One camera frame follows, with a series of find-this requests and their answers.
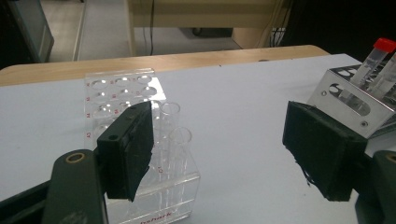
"gray floor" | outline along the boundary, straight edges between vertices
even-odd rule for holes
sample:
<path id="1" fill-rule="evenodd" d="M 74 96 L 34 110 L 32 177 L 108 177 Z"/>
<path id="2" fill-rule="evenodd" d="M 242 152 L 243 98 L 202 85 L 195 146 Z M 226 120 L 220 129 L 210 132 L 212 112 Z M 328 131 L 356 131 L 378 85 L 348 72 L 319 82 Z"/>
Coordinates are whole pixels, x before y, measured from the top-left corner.
<path id="1" fill-rule="evenodd" d="M 130 57 L 124 0 L 41 0 L 55 43 L 51 62 Z M 135 28 L 137 55 L 150 55 L 150 29 Z M 154 28 L 153 55 L 240 49 L 224 30 Z"/>

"test tube rack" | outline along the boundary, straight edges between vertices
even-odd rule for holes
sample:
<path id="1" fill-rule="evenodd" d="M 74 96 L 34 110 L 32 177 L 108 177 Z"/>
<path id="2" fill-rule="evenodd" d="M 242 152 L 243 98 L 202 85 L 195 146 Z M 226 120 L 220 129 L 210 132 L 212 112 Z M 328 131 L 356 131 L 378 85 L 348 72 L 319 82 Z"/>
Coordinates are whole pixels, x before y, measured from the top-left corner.
<path id="1" fill-rule="evenodd" d="M 100 134 L 131 105 L 151 101 L 153 124 L 158 124 L 159 105 L 166 97 L 153 69 L 91 73 L 84 81 L 85 148 L 96 148 Z M 191 214 L 201 177 L 193 157 L 183 150 L 172 160 L 182 163 L 182 170 L 172 173 L 162 167 L 166 160 L 162 150 L 154 145 L 149 169 L 132 203 L 106 198 L 109 223 L 166 224 Z"/>
<path id="2" fill-rule="evenodd" d="M 396 130 L 395 88 L 393 87 L 383 99 L 374 98 L 367 89 L 382 66 L 377 67 L 363 86 L 357 87 L 349 80 L 359 67 L 351 65 L 327 70 L 307 103 L 365 138 Z M 349 104 L 340 99 L 342 91 L 352 94 Z"/>

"red cap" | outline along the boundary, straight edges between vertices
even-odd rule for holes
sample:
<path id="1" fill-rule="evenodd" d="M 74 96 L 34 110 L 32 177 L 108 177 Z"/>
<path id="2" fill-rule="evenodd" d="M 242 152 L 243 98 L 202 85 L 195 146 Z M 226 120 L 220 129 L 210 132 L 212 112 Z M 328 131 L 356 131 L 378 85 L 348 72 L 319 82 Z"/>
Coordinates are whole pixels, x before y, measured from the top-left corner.
<path id="1" fill-rule="evenodd" d="M 386 38 L 379 38 L 375 44 L 374 47 L 376 49 L 381 49 L 387 53 L 391 53 L 396 49 L 396 42 L 393 40 L 389 40 Z"/>

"floor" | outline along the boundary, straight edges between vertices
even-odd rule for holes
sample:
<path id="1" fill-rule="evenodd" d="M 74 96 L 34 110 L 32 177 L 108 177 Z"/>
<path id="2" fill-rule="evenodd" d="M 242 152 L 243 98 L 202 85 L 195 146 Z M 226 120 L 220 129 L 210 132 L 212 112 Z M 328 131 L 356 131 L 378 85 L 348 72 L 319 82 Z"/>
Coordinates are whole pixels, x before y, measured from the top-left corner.
<path id="1" fill-rule="evenodd" d="M 55 42 L 50 62 L 131 57 L 124 0 L 41 0 Z M 240 49 L 228 29 L 135 28 L 137 55 Z"/>

